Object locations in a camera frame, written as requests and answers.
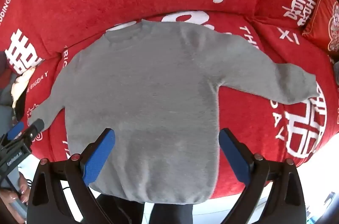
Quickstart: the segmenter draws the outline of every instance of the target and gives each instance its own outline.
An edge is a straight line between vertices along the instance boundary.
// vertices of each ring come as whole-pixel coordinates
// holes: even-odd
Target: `blue gripper pad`
[[[250,166],[224,130],[220,131],[219,144],[239,182],[250,184]]]
[[[23,122],[19,122],[14,126],[8,133],[7,133],[7,139],[8,140],[14,140],[16,136],[19,135],[20,132],[23,131],[24,124]]]
[[[96,181],[114,145],[115,133],[110,130],[84,165],[83,180],[86,186]]]

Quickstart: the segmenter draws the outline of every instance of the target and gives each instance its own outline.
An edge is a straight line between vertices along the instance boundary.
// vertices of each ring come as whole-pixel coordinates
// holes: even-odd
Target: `black pants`
[[[97,201],[114,224],[142,223],[144,204],[108,195],[100,195]],[[193,224],[192,210],[192,204],[155,204],[149,224]]]

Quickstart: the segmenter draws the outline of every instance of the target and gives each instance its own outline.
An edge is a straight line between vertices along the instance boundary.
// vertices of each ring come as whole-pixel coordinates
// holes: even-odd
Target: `gray sweater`
[[[94,190],[138,202],[195,204],[216,184],[221,85],[283,104],[318,96],[314,75],[273,63],[239,36],[142,21],[79,52],[30,122],[41,118],[47,129],[65,108],[71,154],[105,128],[115,131]]]

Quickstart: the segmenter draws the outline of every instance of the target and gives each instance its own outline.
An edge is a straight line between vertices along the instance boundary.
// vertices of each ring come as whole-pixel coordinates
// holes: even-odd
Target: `metal screw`
[[[256,160],[258,160],[258,161],[261,161],[262,159],[264,159],[264,158],[262,157],[262,155],[259,154],[259,153],[256,153],[256,154],[254,155],[254,158],[255,158]]]
[[[286,159],[286,163],[289,164],[290,166],[294,165],[294,161],[292,159],[290,159],[290,158]]]
[[[72,161],[78,161],[80,159],[80,154],[73,154],[72,157],[71,157],[71,160]]]
[[[47,158],[44,158],[44,159],[41,159],[40,164],[41,164],[41,165],[46,165],[47,162],[48,162],[48,159],[47,159]]]

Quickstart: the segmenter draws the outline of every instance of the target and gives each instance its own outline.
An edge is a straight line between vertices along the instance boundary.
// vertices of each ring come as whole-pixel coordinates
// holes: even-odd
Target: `human hand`
[[[20,200],[22,203],[27,203],[31,189],[28,187],[27,180],[22,175],[22,173],[20,173],[19,186],[22,194]],[[11,206],[11,203],[13,203],[18,198],[17,194],[9,190],[0,189],[0,198],[5,203],[7,209],[13,215],[15,220],[20,224],[25,223],[25,221],[18,214],[18,212],[14,210]]]

